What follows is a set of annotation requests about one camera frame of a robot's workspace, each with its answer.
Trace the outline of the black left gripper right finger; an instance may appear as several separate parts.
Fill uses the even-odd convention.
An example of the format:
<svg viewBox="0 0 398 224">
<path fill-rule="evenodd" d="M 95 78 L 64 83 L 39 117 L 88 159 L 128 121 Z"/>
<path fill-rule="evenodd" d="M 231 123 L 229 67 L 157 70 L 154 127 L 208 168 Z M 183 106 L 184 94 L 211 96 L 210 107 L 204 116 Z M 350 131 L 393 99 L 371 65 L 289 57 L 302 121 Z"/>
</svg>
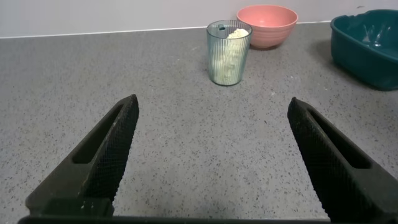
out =
<svg viewBox="0 0 398 224">
<path fill-rule="evenodd" d="M 292 98 L 287 117 L 313 188 L 332 222 L 397 222 L 396 178 L 310 104 Z"/>
</svg>

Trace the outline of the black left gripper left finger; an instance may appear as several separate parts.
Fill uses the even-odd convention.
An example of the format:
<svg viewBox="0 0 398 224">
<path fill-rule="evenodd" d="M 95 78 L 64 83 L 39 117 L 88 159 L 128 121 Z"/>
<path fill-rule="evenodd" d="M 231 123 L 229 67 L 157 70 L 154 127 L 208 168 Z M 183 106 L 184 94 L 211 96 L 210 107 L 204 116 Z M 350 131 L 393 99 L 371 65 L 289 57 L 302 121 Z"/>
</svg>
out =
<svg viewBox="0 0 398 224">
<path fill-rule="evenodd" d="M 29 213 L 111 216 L 138 117 L 136 95 L 118 101 L 27 197 Z"/>
</svg>

